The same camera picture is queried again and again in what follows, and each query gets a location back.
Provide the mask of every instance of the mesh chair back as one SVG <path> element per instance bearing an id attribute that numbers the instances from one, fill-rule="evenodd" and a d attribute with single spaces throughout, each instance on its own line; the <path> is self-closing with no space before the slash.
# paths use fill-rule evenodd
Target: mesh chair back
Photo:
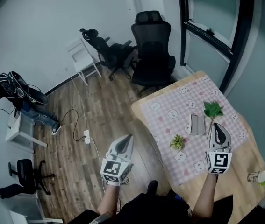
<path id="1" fill-rule="evenodd" d="M 81 29 L 80 32 L 82 32 L 84 39 L 98 51 L 101 64 L 108 68 L 114 67 L 117 62 L 117 57 L 110 52 L 109 46 L 102 37 L 98 36 L 98 32 L 95 29 L 87 31 Z"/>
<path id="2" fill-rule="evenodd" d="M 163 21 L 159 11 L 145 11 L 136 15 L 136 24 Z"/>
<path id="3" fill-rule="evenodd" d="M 139 59 L 168 58 L 168 43 L 171 33 L 171 26 L 168 22 L 133 24 L 131 30 L 137 43 Z"/>

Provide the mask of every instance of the power strip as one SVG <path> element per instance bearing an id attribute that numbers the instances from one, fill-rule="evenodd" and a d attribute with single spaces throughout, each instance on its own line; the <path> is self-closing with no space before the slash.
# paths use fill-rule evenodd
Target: power strip
<path id="1" fill-rule="evenodd" d="M 89 130 L 87 129 L 87 130 L 85 130 L 85 144 L 90 144 L 91 143 L 91 140 L 90 140 L 90 132 L 89 132 Z"/>

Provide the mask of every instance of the black cable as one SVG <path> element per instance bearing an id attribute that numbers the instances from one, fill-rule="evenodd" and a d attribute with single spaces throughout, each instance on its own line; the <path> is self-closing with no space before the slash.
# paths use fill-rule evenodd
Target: black cable
<path id="1" fill-rule="evenodd" d="M 3 110 L 3 111 L 6 112 L 8 115 L 11 115 L 11 114 L 13 113 L 14 109 L 12 110 L 11 113 L 8 113 L 8 112 L 7 112 L 6 110 L 4 110 L 4 109 L 0 109 L 0 110 Z"/>
<path id="2" fill-rule="evenodd" d="M 126 178 L 127 178 L 127 180 L 122 182 L 121 185 L 127 185 L 129 183 L 129 178 L 128 177 L 126 177 Z"/>
<path id="3" fill-rule="evenodd" d="M 78 123 L 78 118 L 79 118 L 79 115 L 78 115 L 77 110 L 75 110 L 75 109 L 71 109 L 71 110 L 69 110 L 69 111 L 64 115 L 62 121 L 59 121 L 59 123 L 62 123 L 62 122 L 64 121 L 66 115 L 67 115 L 70 111 L 72 111 L 72 110 L 74 110 L 74 111 L 77 113 L 77 120 L 76 120 L 76 123 L 75 123 L 75 127 L 74 127 L 74 129 L 73 129 L 73 139 L 74 139 L 75 141 L 80 141 L 82 138 L 86 138 L 86 136 L 85 136 L 85 135 L 82 136 L 79 140 L 75 139 L 75 137 L 74 137 L 74 132 L 75 132 L 75 129 L 76 129 L 76 125 L 77 125 L 77 123 Z"/>
<path id="4" fill-rule="evenodd" d="M 3 110 L 3 111 L 6 112 L 8 115 L 11 115 L 11 114 L 13 113 L 14 109 L 12 110 L 11 113 L 8 113 L 5 109 L 0 109 L 0 110 Z"/>

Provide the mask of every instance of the white chair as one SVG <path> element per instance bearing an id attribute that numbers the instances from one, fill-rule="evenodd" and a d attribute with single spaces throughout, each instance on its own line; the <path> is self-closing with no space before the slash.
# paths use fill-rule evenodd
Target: white chair
<path id="1" fill-rule="evenodd" d="M 90 53 L 87 51 L 84 43 L 81 39 L 77 39 L 76 41 L 72 42 L 68 47 L 67 51 L 71 58 L 74 60 L 74 67 L 76 72 L 79 74 L 80 78 L 83 82 L 87 85 L 86 78 L 91 74 L 97 72 L 101 77 L 100 72 L 98 71 L 94 60 L 92 59 Z M 87 76 L 84 75 L 83 70 L 90 66 L 94 66 L 95 70 L 92 71 Z"/>

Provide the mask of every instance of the man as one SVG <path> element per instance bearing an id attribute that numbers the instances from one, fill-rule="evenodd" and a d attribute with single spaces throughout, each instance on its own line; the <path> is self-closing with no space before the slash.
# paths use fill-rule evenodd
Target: man
<path id="1" fill-rule="evenodd" d="M 33 119 L 35 122 L 42 122 L 43 124 L 50 125 L 52 127 L 52 135 L 56 135 L 61 129 L 62 126 L 55 115 L 50 115 L 37 105 L 31 103 L 26 96 L 24 98 L 11 98 L 2 85 L 2 82 L 0 82 L 0 99 L 3 97 L 6 97 L 12 102 L 15 108 L 23 115 Z"/>
<path id="2" fill-rule="evenodd" d="M 158 183 L 151 181 L 147 193 L 128 202 L 117 215 L 120 187 L 107 185 L 97 210 L 85 210 L 68 224 L 226 224 L 232 214 L 233 196 L 214 203 L 217 177 L 215 174 L 207 175 L 192 215 L 188 204 L 179 200 L 180 197 L 173 190 L 167 196 L 155 195 Z"/>

